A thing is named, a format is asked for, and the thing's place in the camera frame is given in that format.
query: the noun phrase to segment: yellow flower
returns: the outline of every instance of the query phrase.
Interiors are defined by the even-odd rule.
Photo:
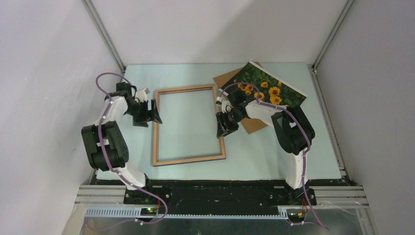
[[[255,92],[254,97],[256,98],[258,96],[258,92]],[[258,99],[263,100],[264,99],[264,93],[260,92]]]
[[[279,105],[282,102],[282,99],[279,96],[274,96],[274,97],[271,97],[270,101],[273,104]]]
[[[277,96],[281,93],[281,90],[278,87],[271,87],[268,93],[270,94],[271,97]]]
[[[262,82],[261,87],[267,88],[268,87],[268,82]]]

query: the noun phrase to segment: purple cable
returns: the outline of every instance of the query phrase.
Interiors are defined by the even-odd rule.
[[[113,169],[113,166],[111,165],[110,160],[109,160],[109,158],[108,158],[107,150],[105,149],[104,138],[102,137],[102,122],[104,121],[104,119],[105,119],[104,117],[107,115],[107,113],[108,113],[108,111],[109,111],[109,109],[110,109],[110,107],[111,107],[111,105],[112,105],[112,100],[113,100],[113,99],[112,99],[112,97],[110,96],[110,94],[109,94],[108,92],[106,92],[104,89],[102,89],[102,88],[100,87],[100,85],[99,85],[99,83],[98,83],[99,78],[100,78],[100,77],[102,77],[102,76],[104,76],[104,75],[115,75],[115,76],[118,76],[118,77],[120,77],[120,78],[124,79],[124,80],[125,80],[126,82],[128,82],[129,84],[131,84],[131,82],[130,82],[130,81],[128,81],[128,79],[127,79],[127,78],[125,78],[124,76],[119,75],[119,74],[117,74],[117,73],[113,73],[113,72],[104,72],[104,73],[101,73],[101,74],[100,74],[100,75],[98,75],[98,77],[96,77],[96,79],[95,79],[95,84],[96,84],[96,86],[98,87],[98,89],[99,89],[100,91],[102,91],[102,92],[103,92],[103,93],[104,93],[104,94],[108,97],[108,100],[109,100],[109,103],[108,103],[107,107],[105,108],[104,113],[103,113],[103,115],[102,115],[102,117],[101,117],[101,119],[99,120],[99,123],[98,123],[98,137],[99,137],[99,143],[101,144],[101,149],[102,149],[102,153],[104,154],[104,159],[105,159],[105,162],[107,163],[108,169],[109,169],[111,172],[116,173],[116,174],[120,177],[120,179],[121,179],[122,181],[126,182],[126,183],[127,183],[127,184],[129,184],[131,187],[133,187],[133,188],[135,188],[135,189],[140,190],[141,192],[144,192],[144,193],[146,193],[146,194],[148,194],[148,195],[150,195],[150,196],[155,197],[156,199],[160,200],[160,202],[162,202],[162,203],[163,203],[165,210],[164,210],[164,214],[163,214],[163,215],[162,215],[159,219],[156,219],[156,220],[154,220],[154,219],[153,219],[153,220],[151,220],[151,221],[149,221],[149,222],[145,222],[145,221],[137,220],[137,221],[140,221],[140,223],[141,223],[141,224],[155,224],[155,223],[157,223],[157,222],[161,221],[164,217],[166,217],[166,215],[167,215],[167,211],[168,211],[166,202],[165,202],[162,198],[160,198],[159,196],[157,196],[157,195],[155,195],[155,194],[153,194],[153,193],[150,193],[149,191],[144,190],[144,189],[140,188],[139,186],[134,185],[133,183],[131,183],[130,181],[128,181],[128,180],[127,180],[127,179],[126,179],[126,178],[125,178],[125,177],[121,174],[121,172],[119,172],[118,170],[114,170],[114,169]],[[111,229],[111,228],[113,228],[113,227],[115,227],[115,226],[118,226],[118,225],[120,225],[120,224],[122,224],[122,223],[129,222],[129,221],[136,221],[136,219],[126,219],[126,220],[123,220],[123,221],[121,221],[121,222],[119,222],[119,223],[117,223],[117,224],[114,224],[114,225],[112,225],[112,226],[109,226],[109,227],[107,227],[107,228],[105,228],[105,229],[99,229],[99,230],[93,229],[93,230],[94,230],[94,231],[99,231],[99,232],[101,232],[101,231],[105,231],[105,230]]]
[[[223,94],[223,92],[225,92],[225,90],[226,90],[227,88],[229,88],[229,87],[231,87],[231,86],[234,86],[234,85],[237,85],[237,84],[251,85],[251,86],[253,86],[253,87],[256,89],[256,91],[257,91],[257,92],[258,92],[258,94],[259,94],[259,89],[258,89],[258,87],[256,87],[254,84],[247,83],[247,82],[236,82],[236,83],[232,83],[232,84],[230,84],[230,85],[226,86],[226,87],[222,90],[222,92],[219,94],[219,96],[221,97],[221,96],[222,96],[222,94]],[[263,105],[263,106],[267,106],[267,107],[275,108],[275,109],[282,110],[282,111],[286,112],[286,113],[287,113],[287,114],[291,117],[291,119],[292,119],[292,120],[296,123],[296,125],[298,126],[298,128],[299,128],[299,130],[301,131],[302,135],[304,136],[305,141],[307,142],[307,149],[306,149],[306,150],[304,150],[304,151],[303,151],[303,153],[302,153],[302,175],[301,175],[302,190],[304,190],[304,196],[305,196],[305,199],[307,200],[307,203],[308,203],[308,206],[310,207],[310,210],[313,212],[313,214],[314,214],[314,216],[315,216],[316,220],[318,221],[318,224],[317,224],[317,223],[315,223],[315,222],[304,222],[304,224],[306,224],[306,223],[307,223],[307,224],[317,224],[317,225],[320,225],[322,228],[326,229],[327,231],[329,231],[328,227],[327,227],[327,226],[325,226],[325,225],[322,223],[322,221],[320,220],[320,218],[317,216],[317,213],[315,212],[315,210],[314,210],[313,206],[311,205],[310,199],[308,198],[308,195],[307,195],[307,190],[306,190],[306,188],[305,188],[305,182],[304,182],[304,177],[305,177],[305,168],[306,168],[306,157],[305,157],[305,155],[306,155],[306,154],[310,151],[310,149],[311,149],[311,142],[310,142],[310,139],[307,137],[307,134],[305,133],[305,131],[304,131],[303,127],[300,125],[300,123],[298,122],[298,120],[294,117],[294,115],[293,115],[290,111],[288,111],[287,109],[284,109],[284,108],[283,108],[283,107],[281,107],[281,106],[277,106],[277,105],[274,105],[274,104],[270,104],[270,103],[262,102],[262,101],[260,101],[260,100],[259,100],[259,97],[258,97],[258,96],[256,96],[256,101],[258,102],[258,104],[259,104],[259,105]]]

